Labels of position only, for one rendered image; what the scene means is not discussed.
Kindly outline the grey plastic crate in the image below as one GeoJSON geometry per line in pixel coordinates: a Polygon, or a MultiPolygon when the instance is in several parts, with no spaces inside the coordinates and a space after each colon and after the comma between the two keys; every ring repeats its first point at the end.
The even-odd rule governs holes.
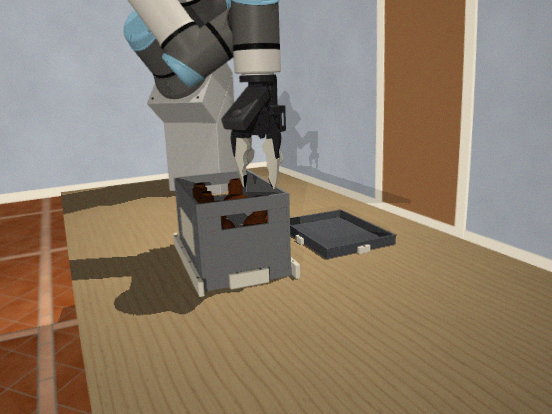
{"type": "Polygon", "coordinates": [[[269,280],[291,276],[290,195],[278,186],[272,189],[269,181],[250,170],[246,173],[242,189],[248,198],[223,201],[229,194],[214,195],[216,202],[200,204],[192,194],[195,183],[227,184],[240,179],[239,172],[174,177],[179,237],[204,282],[204,292],[230,287],[229,274],[235,272],[268,267],[269,280]],[[243,226],[252,212],[263,210],[268,223],[243,226]],[[226,215],[235,228],[221,228],[221,216],[226,215]]]}

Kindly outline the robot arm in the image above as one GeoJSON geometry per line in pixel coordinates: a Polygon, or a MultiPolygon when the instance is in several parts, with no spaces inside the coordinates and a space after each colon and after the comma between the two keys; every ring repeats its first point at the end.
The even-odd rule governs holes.
{"type": "MultiPolygon", "coordinates": [[[[279,0],[128,2],[137,13],[124,24],[125,39],[168,99],[192,94],[232,58],[242,76],[281,71],[279,0]]],[[[224,129],[245,131],[269,97],[267,87],[246,87],[222,117],[224,129]]]]}

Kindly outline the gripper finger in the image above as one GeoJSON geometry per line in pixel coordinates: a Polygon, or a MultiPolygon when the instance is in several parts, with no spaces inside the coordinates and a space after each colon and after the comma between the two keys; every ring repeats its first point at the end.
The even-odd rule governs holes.
{"type": "Polygon", "coordinates": [[[267,168],[269,170],[268,180],[272,189],[276,188],[279,172],[279,164],[283,160],[282,152],[279,151],[281,145],[281,132],[276,125],[276,121],[270,122],[270,129],[266,133],[266,140],[262,144],[263,152],[267,156],[267,168]],[[280,163],[279,163],[280,158],[280,163]]]}
{"type": "Polygon", "coordinates": [[[242,185],[246,187],[246,167],[253,160],[255,154],[252,149],[252,137],[246,138],[246,135],[241,134],[238,130],[232,130],[231,145],[242,185]]]}

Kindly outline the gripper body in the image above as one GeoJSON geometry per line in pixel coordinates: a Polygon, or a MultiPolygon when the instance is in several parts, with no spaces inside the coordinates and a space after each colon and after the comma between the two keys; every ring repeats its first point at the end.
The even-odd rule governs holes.
{"type": "Polygon", "coordinates": [[[286,131],[286,112],[285,105],[278,105],[277,100],[277,76],[276,75],[244,75],[239,76],[240,82],[248,82],[248,86],[251,87],[267,87],[270,98],[261,108],[259,113],[253,119],[251,124],[245,131],[238,130],[241,134],[246,135],[246,138],[250,138],[252,135],[258,135],[260,139],[265,138],[265,134],[270,129],[270,122],[276,120],[276,125],[280,129],[280,132],[286,131]],[[270,82],[263,82],[270,81],[270,82]],[[277,106],[275,108],[265,108],[270,106],[277,106]],[[271,113],[271,112],[272,113],[271,113]],[[284,114],[284,126],[282,126],[282,113],[284,114]],[[273,119],[274,118],[274,119],[273,119]]]}

